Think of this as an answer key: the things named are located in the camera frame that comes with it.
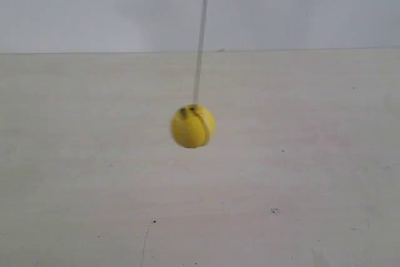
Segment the yellow tennis ball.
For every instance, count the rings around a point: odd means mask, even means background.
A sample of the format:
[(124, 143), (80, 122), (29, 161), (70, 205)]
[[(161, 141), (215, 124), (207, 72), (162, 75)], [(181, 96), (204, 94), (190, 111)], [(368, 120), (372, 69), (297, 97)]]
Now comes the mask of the yellow tennis ball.
[(208, 144), (216, 128), (214, 116), (207, 107), (189, 104), (179, 108), (171, 119), (171, 135), (184, 148), (199, 148)]

